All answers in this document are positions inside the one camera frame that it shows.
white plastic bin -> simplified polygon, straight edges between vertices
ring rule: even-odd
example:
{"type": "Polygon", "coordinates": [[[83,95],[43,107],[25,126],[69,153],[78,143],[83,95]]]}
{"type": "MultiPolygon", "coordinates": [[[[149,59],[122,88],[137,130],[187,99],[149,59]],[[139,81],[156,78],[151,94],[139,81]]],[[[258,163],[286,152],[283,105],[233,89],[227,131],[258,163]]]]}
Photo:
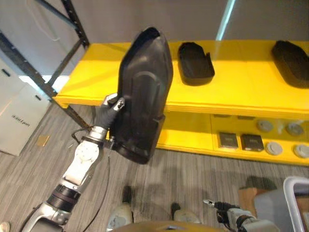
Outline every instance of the white plastic bin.
{"type": "Polygon", "coordinates": [[[257,195],[254,206],[259,219],[273,221],[282,232],[305,232],[295,194],[309,195],[309,179],[290,176],[283,187],[257,195]]]}

shelf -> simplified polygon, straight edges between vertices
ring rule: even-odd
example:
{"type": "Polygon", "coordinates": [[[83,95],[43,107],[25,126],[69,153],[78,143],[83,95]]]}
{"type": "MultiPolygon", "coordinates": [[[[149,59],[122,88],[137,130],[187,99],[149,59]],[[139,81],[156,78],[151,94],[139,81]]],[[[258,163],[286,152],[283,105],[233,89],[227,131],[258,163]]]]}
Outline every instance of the shelf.
{"type": "MultiPolygon", "coordinates": [[[[198,87],[182,83],[177,61],[181,43],[169,43],[174,77],[166,110],[309,119],[309,89],[285,83],[271,57],[275,41],[196,41],[211,53],[215,68],[213,80],[198,87]]],[[[308,42],[293,43],[309,53],[308,42]]],[[[117,91],[119,65],[129,46],[91,44],[55,100],[63,108],[70,103],[100,105],[117,91]]]]}
{"type": "Polygon", "coordinates": [[[215,117],[209,114],[183,112],[166,112],[166,117],[157,148],[234,159],[309,166],[309,159],[300,158],[293,152],[295,145],[309,146],[309,122],[301,122],[305,133],[295,137],[285,130],[286,125],[293,121],[287,119],[266,118],[274,126],[271,132],[266,133],[259,131],[256,127],[259,118],[238,119],[237,116],[215,117]],[[239,147],[237,149],[220,148],[219,132],[235,133],[239,147]],[[242,150],[240,136],[247,133],[260,135],[264,146],[268,142],[279,143],[283,148],[283,153],[273,156],[265,150],[261,152],[242,150]]]}

silver robot arm segment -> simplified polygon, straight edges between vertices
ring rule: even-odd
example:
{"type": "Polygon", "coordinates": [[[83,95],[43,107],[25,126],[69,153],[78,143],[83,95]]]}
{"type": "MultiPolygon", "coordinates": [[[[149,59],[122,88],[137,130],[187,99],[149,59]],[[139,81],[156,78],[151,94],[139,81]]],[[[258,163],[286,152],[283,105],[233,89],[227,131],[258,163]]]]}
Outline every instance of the silver robot arm segment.
{"type": "Polygon", "coordinates": [[[63,174],[59,184],[47,201],[32,211],[20,230],[21,232],[41,230],[36,229],[36,227],[46,227],[52,231],[63,231],[61,226],[68,222],[79,197],[92,179],[95,167],[102,160],[103,145],[108,128],[112,125],[116,114],[124,106],[124,99],[120,98],[112,108],[109,108],[107,101],[113,97],[115,97],[115,94],[105,98],[95,126],[87,136],[82,138],[82,142],[77,146],[74,159],[63,174]]]}

small black box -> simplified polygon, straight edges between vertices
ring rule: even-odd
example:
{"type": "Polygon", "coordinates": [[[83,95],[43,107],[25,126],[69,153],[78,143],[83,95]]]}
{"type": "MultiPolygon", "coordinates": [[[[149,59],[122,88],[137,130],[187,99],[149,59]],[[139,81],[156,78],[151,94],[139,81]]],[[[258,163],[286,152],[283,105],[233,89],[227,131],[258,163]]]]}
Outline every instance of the small black box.
{"type": "Polygon", "coordinates": [[[219,132],[219,137],[220,137],[219,147],[238,148],[236,134],[219,132]]]}
{"type": "Polygon", "coordinates": [[[241,146],[246,151],[263,151],[264,145],[262,137],[255,134],[243,134],[240,137],[241,146]]]}

fluorescent light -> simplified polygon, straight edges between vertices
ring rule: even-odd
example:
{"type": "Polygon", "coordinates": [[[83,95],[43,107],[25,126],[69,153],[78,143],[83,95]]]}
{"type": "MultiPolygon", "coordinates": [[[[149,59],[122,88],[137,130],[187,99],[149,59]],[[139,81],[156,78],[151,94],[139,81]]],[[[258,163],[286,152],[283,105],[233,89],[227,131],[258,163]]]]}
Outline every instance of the fluorescent light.
{"type": "Polygon", "coordinates": [[[223,13],[223,17],[221,19],[221,24],[220,24],[220,27],[219,27],[219,30],[216,36],[216,40],[219,40],[219,41],[222,40],[228,21],[230,20],[230,16],[234,8],[235,2],[236,0],[227,1],[226,7],[223,13]]]}

